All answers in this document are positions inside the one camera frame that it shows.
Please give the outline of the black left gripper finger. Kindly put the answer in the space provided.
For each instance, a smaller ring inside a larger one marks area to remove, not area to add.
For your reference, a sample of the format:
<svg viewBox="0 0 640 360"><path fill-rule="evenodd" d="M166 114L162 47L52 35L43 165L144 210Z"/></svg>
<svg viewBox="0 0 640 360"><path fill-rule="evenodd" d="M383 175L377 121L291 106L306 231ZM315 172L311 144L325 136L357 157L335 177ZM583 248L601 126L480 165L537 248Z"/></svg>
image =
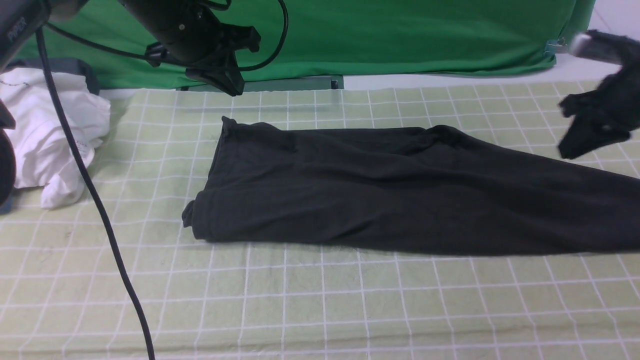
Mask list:
<svg viewBox="0 0 640 360"><path fill-rule="evenodd" d="M243 95L245 89L245 80L237 64L188 66L186 77L233 97Z"/></svg>

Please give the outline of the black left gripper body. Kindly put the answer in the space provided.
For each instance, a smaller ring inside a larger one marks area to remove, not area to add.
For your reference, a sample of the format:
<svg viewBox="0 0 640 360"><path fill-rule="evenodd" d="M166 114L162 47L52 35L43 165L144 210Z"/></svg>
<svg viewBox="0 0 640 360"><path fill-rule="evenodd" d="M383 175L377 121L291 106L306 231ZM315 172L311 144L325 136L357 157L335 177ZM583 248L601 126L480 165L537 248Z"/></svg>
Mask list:
<svg viewBox="0 0 640 360"><path fill-rule="evenodd" d="M213 10L226 11L230 0L121 0L121 4L156 39L144 57L154 68L169 61L185 68L214 66L235 52L259 51L261 35L253 26L222 23Z"/></svg>

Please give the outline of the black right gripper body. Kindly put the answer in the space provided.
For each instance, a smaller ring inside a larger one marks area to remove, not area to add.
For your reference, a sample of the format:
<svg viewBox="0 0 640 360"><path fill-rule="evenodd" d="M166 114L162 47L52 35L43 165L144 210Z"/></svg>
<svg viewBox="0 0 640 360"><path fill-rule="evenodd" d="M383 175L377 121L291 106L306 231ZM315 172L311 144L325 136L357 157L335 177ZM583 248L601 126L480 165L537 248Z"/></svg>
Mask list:
<svg viewBox="0 0 640 360"><path fill-rule="evenodd" d="M628 141L640 127L639 61L624 64L592 91L565 96L558 107L573 119L557 146L562 159Z"/></svg>

